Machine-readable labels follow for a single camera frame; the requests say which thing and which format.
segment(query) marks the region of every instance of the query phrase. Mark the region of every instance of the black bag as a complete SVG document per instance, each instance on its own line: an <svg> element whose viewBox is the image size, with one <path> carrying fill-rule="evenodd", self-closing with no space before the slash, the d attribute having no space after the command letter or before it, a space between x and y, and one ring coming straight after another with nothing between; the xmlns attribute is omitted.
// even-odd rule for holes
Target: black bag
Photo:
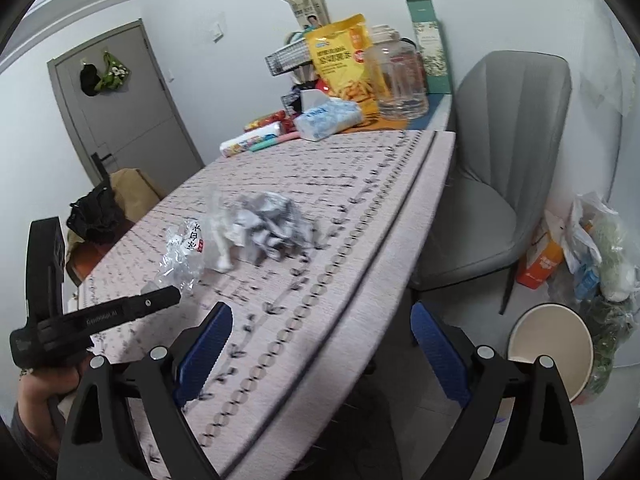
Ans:
<svg viewBox="0 0 640 480"><path fill-rule="evenodd" d="M108 179L70 205L71 215L66 219L66 226L79 237L96 244L116 241L116 232L125 216Z"/></svg>

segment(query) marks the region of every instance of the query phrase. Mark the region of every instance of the paper bag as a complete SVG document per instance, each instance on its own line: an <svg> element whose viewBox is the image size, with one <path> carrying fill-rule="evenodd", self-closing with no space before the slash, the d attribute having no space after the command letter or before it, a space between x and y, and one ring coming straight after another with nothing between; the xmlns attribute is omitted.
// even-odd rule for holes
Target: paper bag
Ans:
<svg viewBox="0 0 640 480"><path fill-rule="evenodd" d="M324 0L284 0L291 6L293 15L302 30L313 30L331 23Z"/></svg>

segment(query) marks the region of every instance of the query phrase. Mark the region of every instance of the glass jar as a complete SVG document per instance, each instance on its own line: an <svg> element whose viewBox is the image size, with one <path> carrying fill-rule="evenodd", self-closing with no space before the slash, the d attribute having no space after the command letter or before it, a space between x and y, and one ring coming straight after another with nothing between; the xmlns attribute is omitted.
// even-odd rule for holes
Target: glass jar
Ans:
<svg viewBox="0 0 640 480"><path fill-rule="evenodd" d="M371 27L370 36L373 45L365 51L365 62L380 116L399 121L427 113L429 102L414 46L400 41L398 31L388 25Z"/></svg>

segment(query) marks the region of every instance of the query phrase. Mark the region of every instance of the gray chair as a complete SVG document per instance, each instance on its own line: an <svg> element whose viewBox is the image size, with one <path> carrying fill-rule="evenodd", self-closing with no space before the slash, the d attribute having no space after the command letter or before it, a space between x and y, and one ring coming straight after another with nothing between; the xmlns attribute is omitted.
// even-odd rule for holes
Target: gray chair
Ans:
<svg viewBox="0 0 640 480"><path fill-rule="evenodd" d="M455 97L458 160L412 275L414 292L511 266L504 312L542 216L571 90L569 65L548 54L492 52L467 74Z"/></svg>

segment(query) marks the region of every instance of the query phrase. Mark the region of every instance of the green bag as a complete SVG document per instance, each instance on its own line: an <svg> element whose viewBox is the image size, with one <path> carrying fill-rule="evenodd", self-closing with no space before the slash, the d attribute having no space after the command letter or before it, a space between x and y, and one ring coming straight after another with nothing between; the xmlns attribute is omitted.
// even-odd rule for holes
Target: green bag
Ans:
<svg viewBox="0 0 640 480"><path fill-rule="evenodd" d="M100 78L95 86L95 90L102 92L103 90L117 90L122 86L124 80L131 73L113 54L105 51L104 63L107 66L106 72Z"/></svg>

